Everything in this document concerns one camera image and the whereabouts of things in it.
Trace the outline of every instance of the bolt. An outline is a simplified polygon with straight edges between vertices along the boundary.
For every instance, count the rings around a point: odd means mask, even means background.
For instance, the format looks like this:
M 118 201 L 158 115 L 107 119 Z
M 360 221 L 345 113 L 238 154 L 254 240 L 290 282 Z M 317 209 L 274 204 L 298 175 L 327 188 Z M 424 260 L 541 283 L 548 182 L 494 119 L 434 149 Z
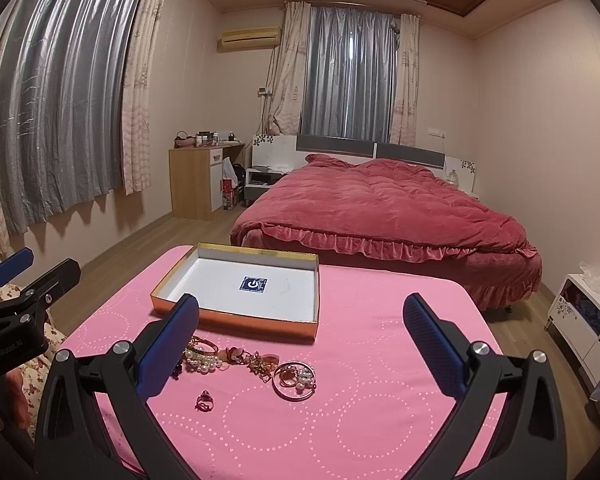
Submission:
M 113 353 L 114 354 L 126 354 L 129 352 L 130 345 L 127 341 L 118 341 L 115 345 L 113 345 Z
M 69 358 L 68 350 L 61 350 L 56 354 L 56 361 L 66 361 Z
M 534 350 L 533 358 L 538 363 L 546 362 L 546 354 L 542 350 Z
M 483 341 L 477 341 L 473 344 L 472 348 L 478 355 L 487 355 L 489 353 L 489 345 Z

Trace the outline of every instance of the bottle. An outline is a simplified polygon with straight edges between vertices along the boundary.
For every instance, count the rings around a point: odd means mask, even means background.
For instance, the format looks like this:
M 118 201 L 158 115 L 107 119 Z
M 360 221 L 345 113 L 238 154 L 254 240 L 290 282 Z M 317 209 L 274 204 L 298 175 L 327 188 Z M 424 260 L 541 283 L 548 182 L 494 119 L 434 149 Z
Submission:
M 456 170 L 451 170 L 451 173 L 449 173 L 449 176 L 446 178 L 446 181 L 452 186 L 460 186 L 460 179 L 458 179 L 458 174 L 456 173 Z

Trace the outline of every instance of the wall-mounted air conditioner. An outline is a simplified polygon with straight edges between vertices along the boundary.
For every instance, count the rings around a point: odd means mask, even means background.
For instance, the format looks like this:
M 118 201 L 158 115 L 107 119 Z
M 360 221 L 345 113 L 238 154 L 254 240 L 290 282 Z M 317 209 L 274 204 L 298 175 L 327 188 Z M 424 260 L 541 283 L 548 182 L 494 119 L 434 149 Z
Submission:
M 241 48 L 274 47 L 280 44 L 280 27 L 246 28 L 223 32 L 218 47 L 222 51 Z

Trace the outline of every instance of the open cardboard box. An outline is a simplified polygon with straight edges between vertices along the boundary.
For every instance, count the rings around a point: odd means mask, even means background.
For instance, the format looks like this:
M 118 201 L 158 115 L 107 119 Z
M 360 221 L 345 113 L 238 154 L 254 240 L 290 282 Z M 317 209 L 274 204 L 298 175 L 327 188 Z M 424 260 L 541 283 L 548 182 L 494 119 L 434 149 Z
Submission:
M 154 288 L 154 309 L 196 297 L 199 327 L 313 342 L 318 331 L 318 256 L 198 244 Z

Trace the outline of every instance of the white plastic bag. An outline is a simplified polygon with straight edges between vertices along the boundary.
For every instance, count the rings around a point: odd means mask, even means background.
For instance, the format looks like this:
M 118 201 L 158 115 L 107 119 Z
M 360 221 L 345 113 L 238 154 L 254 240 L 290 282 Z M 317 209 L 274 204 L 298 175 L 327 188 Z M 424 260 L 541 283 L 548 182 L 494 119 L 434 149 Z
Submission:
M 238 187 L 238 177 L 235 176 L 234 165 L 231 163 L 229 157 L 222 161 L 222 178 L 230 178 L 233 189 Z
M 580 262 L 580 268 L 582 269 L 581 276 L 584 282 L 591 290 L 600 295 L 600 269 L 585 262 Z

